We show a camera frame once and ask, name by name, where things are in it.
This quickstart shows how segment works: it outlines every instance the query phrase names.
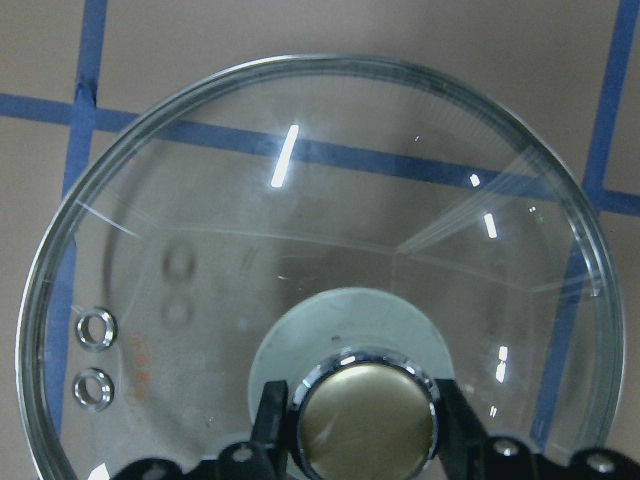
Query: chrome ring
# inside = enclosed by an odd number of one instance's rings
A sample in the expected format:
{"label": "chrome ring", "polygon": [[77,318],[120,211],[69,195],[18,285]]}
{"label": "chrome ring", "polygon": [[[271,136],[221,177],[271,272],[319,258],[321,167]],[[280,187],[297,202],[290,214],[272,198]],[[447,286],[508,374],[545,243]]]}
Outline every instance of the chrome ring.
{"label": "chrome ring", "polygon": [[[89,331],[89,322],[92,318],[97,318],[104,323],[104,335],[101,339],[95,339]],[[117,325],[116,319],[103,308],[87,310],[76,319],[76,338],[87,350],[99,352],[109,348],[116,339]]]}
{"label": "chrome ring", "polygon": [[318,479],[318,474],[306,459],[301,441],[302,418],[308,401],[312,397],[314,390],[323,381],[341,370],[362,364],[377,364],[401,370],[404,374],[414,380],[424,393],[431,415],[433,430],[431,435],[431,446],[425,455],[421,467],[415,474],[422,471],[430,460],[435,456],[437,440],[439,434],[439,424],[436,416],[436,407],[440,401],[440,392],[435,382],[433,382],[426,372],[408,357],[399,353],[389,351],[379,347],[347,348],[339,354],[334,355],[309,372],[293,393],[289,412],[295,424],[295,450],[292,451],[294,460],[309,478]]}
{"label": "chrome ring", "polygon": [[[93,380],[100,387],[100,398],[95,398],[87,388],[87,381]],[[89,412],[100,412],[113,401],[114,388],[109,375],[97,368],[87,368],[73,379],[73,396],[80,406]]]}

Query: tan background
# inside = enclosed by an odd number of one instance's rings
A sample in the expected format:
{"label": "tan background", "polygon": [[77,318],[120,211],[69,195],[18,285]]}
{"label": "tan background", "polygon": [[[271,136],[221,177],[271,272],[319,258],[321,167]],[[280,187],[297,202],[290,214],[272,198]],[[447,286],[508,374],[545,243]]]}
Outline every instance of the tan background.
{"label": "tan background", "polygon": [[[84,2],[0,0],[0,93],[71,104]],[[454,75],[507,105],[580,180],[618,8],[614,1],[112,0],[98,106],[140,113],[225,67],[304,52],[388,55]],[[605,185],[640,195],[640,39],[636,38]],[[22,287],[60,199],[69,129],[0,116],[0,465],[33,478],[15,398]],[[94,155],[112,138],[94,135]],[[640,218],[605,212],[622,280],[628,358],[610,445],[640,459]]]}

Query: metal rim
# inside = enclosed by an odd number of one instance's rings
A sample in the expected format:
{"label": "metal rim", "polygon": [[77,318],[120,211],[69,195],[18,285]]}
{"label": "metal rim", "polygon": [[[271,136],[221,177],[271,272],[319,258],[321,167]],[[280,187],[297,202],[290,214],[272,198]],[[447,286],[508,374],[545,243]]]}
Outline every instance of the metal rim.
{"label": "metal rim", "polygon": [[408,62],[383,57],[346,55],[289,55],[257,60],[239,65],[203,79],[161,102],[129,126],[100,156],[99,160],[76,182],[51,221],[36,252],[29,271],[19,313],[16,339],[16,385],[20,414],[31,454],[42,478],[76,478],[57,438],[44,393],[43,344],[44,321],[51,285],[61,254],[83,217],[80,203],[90,204],[106,182],[127,161],[129,154],[142,146],[158,130],[202,103],[243,86],[276,79],[279,76],[308,74],[342,74],[376,78],[391,83],[411,82],[415,88],[442,92],[473,111],[482,111],[488,122],[506,139],[525,139],[545,154],[545,167],[560,180],[552,187],[567,211],[579,212],[574,231],[588,248],[592,265],[603,273],[606,312],[601,318],[601,337],[615,344],[608,348],[606,374],[596,379],[599,390],[608,392],[602,400],[601,426],[583,426],[583,436],[598,443],[606,438],[618,402],[623,370],[623,313],[620,292],[606,242],[586,196],[577,186],[558,156],[516,115],[486,95],[447,75]]}

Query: round hole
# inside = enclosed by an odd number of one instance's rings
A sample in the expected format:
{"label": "round hole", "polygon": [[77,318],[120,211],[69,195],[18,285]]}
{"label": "round hole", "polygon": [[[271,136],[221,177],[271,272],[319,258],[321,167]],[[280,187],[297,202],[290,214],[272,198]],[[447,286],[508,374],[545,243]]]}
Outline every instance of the round hole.
{"label": "round hole", "polygon": [[76,337],[80,345],[99,352],[109,348],[116,338],[116,320],[108,311],[95,308],[76,319]]}
{"label": "round hole", "polygon": [[587,458],[587,465],[599,473],[611,473],[616,469],[611,459],[602,453],[594,453]]}
{"label": "round hole", "polygon": [[73,379],[73,396],[90,412],[104,410],[113,401],[113,382],[97,368],[87,368]]}
{"label": "round hole", "polygon": [[513,457],[515,455],[518,455],[518,453],[520,452],[520,448],[518,447],[518,445],[513,440],[509,440],[508,438],[501,438],[499,440],[496,440],[496,442],[493,444],[493,448],[496,452],[505,457]]}
{"label": "round hole", "polygon": [[231,458],[233,459],[233,461],[237,463],[246,462],[250,460],[251,457],[253,457],[253,450],[251,450],[246,445],[242,445],[231,455]]}
{"label": "round hole", "polygon": [[169,472],[164,465],[154,463],[151,468],[142,474],[141,480],[162,480]]}

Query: circular glass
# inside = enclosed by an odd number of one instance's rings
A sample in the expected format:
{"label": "circular glass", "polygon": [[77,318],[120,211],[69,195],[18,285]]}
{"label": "circular glass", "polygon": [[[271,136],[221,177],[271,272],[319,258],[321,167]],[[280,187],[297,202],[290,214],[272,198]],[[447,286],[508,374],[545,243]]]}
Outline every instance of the circular glass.
{"label": "circular glass", "polygon": [[[619,292],[557,157],[503,107],[432,70],[279,57],[143,115],[54,217],[17,354],[40,474],[114,475],[145,457],[188,471],[246,440],[262,339],[295,305],[344,287],[423,312],[490,432],[561,462],[606,437],[622,371]],[[73,331],[95,305],[118,319],[101,351]],[[86,368],[113,380],[109,408],[73,398]],[[441,476],[433,465],[419,478]]]}

